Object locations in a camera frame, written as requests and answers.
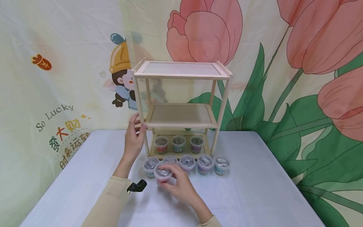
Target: right hand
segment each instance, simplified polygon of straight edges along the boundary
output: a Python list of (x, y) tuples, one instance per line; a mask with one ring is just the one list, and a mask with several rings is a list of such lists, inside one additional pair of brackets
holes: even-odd
[(190, 206), (200, 199), (195, 191), (192, 183), (189, 180), (188, 174), (176, 164), (162, 165), (160, 169), (168, 169), (173, 172), (173, 177), (176, 179), (175, 185), (161, 183), (160, 186), (170, 192), (177, 200), (186, 203)]

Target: white table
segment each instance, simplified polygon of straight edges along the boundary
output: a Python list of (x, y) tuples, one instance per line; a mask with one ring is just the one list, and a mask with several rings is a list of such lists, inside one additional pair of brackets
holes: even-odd
[[(80, 226), (122, 157), (124, 133), (91, 133), (21, 227)], [(324, 226), (257, 133), (220, 132), (216, 148), (231, 159), (230, 173), (194, 172), (190, 179), (224, 227)], [(130, 179), (135, 183), (144, 179), (148, 185), (143, 192), (132, 193), (118, 226), (196, 226), (196, 215), (188, 206), (145, 176), (145, 159), (141, 151)]]

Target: fabric backdrop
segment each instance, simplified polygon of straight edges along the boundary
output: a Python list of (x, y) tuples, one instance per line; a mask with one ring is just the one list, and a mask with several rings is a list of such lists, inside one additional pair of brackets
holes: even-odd
[[(259, 133), (327, 227), (361, 226), (362, 21), (363, 0), (0, 0), (0, 226), (20, 225), (90, 132), (126, 128), (142, 57), (221, 61), (222, 130)], [(151, 80), (154, 102), (207, 103), (210, 88)]]

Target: clear plastic cup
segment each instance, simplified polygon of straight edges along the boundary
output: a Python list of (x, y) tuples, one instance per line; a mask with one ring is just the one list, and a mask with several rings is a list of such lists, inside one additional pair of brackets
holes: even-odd
[(173, 173), (171, 172), (171, 170), (162, 170), (159, 169), (160, 166), (162, 165), (169, 165), (170, 163), (168, 162), (159, 162), (154, 169), (154, 176), (156, 178), (156, 183), (158, 185), (160, 185), (160, 183), (167, 183), (170, 178), (172, 177)]
[(156, 152), (158, 154), (165, 154), (168, 151), (168, 138), (166, 136), (158, 136), (154, 141)]
[(173, 143), (173, 150), (175, 153), (181, 153), (184, 151), (185, 146), (185, 137), (182, 135), (175, 135), (171, 139), (171, 142)]
[(198, 162), (198, 167), (197, 167), (198, 172), (203, 175), (208, 174), (214, 166), (213, 158), (206, 154), (200, 155), (197, 162)]
[(224, 175), (231, 165), (231, 161), (223, 155), (214, 157), (214, 172), (218, 175)]
[(190, 138), (190, 146), (194, 154), (199, 154), (203, 148), (204, 139), (201, 136), (194, 135)]
[(171, 164), (177, 164), (178, 159), (175, 156), (168, 155), (168, 156), (165, 156), (165, 158), (163, 159), (163, 162), (168, 162), (168, 163), (171, 163)]
[(159, 163), (159, 159), (156, 157), (149, 157), (144, 162), (144, 172), (146, 173), (146, 176), (149, 178), (154, 178), (154, 169), (156, 165)]
[(182, 170), (187, 172), (188, 175), (191, 174), (193, 168), (195, 167), (195, 163), (196, 161), (194, 160), (193, 156), (189, 154), (185, 154), (179, 159), (179, 166), (182, 168)]

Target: beige sleeve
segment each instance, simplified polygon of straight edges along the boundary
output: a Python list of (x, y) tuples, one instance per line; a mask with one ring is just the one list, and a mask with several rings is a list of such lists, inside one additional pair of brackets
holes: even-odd
[(129, 179), (110, 177), (82, 227), (116, 227), (121, 211), (129, 198), (127, 188), (130, 185)]
[(197, 227), (222, 227), (222, 225), (219, 223), (216, 216), (213, 216), (209, 221), (204, 224), (200, 224)]

